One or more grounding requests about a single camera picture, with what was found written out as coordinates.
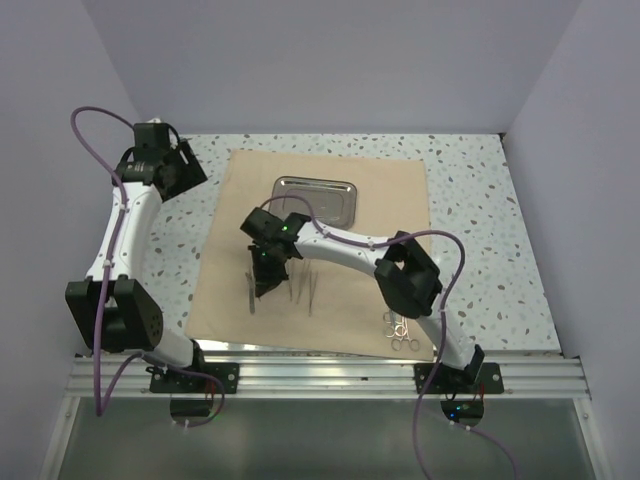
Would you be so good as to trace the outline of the beige cloth surgical kit wrap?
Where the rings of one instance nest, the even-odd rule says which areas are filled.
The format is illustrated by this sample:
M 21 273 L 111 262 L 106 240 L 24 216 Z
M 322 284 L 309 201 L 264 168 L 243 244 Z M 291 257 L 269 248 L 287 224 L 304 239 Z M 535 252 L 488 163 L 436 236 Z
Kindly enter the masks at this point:
M 376 281 L 329 262 L 310 264 L 311 270 L 319 272 L 311 317 L 308 284 L 296 303 L 300 260 L 294 263 L 293 301 L 288 283 L 282 283 L 255 301 L 255 315 L 249 313 L 245 272 L 251 267 L 251 240 L 240 226 L 271 197 L 275 181 L 282 176 L 354 184 L 358 195 L 353 233 L 392 237 L 399 230 L 413 233 L 430 224 L 427 175 L 421 160 L 235 150 L 201 255 L 186 334 L 196 340 L 431 360 L 432 343 L 415 322 L 409 324 L 409 331 L 420 342 L 420 350 L 394 351 L 384 335 L 387 307 Z

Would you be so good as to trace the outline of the steel surgical scissors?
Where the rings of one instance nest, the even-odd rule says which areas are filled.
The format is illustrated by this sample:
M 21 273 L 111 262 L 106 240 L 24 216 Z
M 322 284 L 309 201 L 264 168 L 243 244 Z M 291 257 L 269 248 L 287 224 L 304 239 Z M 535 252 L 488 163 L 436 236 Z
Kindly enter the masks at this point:
M 383 321 L 391 326 L 401 323 L 401 317 L 393 311 L 387 311 L 383 314 Z

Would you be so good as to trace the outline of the steel ring-handled forceps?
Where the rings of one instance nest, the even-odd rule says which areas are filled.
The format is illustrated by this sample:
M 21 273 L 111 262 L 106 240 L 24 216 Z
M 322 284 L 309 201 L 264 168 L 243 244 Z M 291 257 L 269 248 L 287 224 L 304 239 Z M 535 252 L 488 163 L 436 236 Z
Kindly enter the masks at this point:
M 407 333 L 407 327 L 403 322 L 388 323 L 384 328 L 384 335 L 387 338 L 403 338 Z

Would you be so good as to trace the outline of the steel hemostat forceps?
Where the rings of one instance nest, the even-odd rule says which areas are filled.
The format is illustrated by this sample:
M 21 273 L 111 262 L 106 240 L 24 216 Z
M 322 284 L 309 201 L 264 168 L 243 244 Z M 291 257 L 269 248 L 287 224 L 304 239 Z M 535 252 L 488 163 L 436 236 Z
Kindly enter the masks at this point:
M 404 346 L 406 346 L 410 351 L 413 352 L 417 352 L 420 350 L 420 342 L 417 339 L 414 339 L 410 336 L 409 334 L 409 328 L 408 328 L 408 324 L 405 320 L 402 320 L 401 322 L 403 322 L 406 327 L 407 327 L 407 333 L 403 338 L 391 338 L 391 348 L 394 351 L 401 351 L 403 349 Z

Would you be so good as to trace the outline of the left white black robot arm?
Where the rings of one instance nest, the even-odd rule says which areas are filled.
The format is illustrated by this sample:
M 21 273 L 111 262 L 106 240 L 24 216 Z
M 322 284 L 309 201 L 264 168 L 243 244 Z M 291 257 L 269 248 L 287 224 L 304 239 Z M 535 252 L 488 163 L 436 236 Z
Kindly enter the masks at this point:
M 159 304 L 142 284 L 152 225 L 163 203 L 206 182 L 188 141 L 161 120 L 136 123 L 134 143 L 115 168 L 111 213 L 84 279 L 68 283 L 65 300 L 90 349 L 140 352 L 174 365 L 185 392 L 201 390 L 207 367 L 194 359 L 195 343 L 166 326 Z

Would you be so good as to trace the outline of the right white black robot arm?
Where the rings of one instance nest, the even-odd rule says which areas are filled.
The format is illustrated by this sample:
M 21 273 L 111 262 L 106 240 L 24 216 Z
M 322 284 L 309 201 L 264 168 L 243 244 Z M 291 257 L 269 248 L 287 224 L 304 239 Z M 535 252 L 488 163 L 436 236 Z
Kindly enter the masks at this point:
M 437 349 L 435 378 L 457 392 L 468 392 L 481 380 L 483 349 L 458 323 L 447 318 L 448 297 L 466 263 L 466 249 L 455 235 L 441 230 L 392 237 L 360 235 L 324 224 L 314 217 L 291 213 L 281 219 L 254 208 L 240 226 L 251 239 L 254 292 L 261 297 L 289 279 L 291 259 L 318 260 L 350 268 L 375 279 L 391 311 L 417 321 Z M 440 268 L 417 241 L 440 236 L 455 243 L 459 263 L 448 285 Z

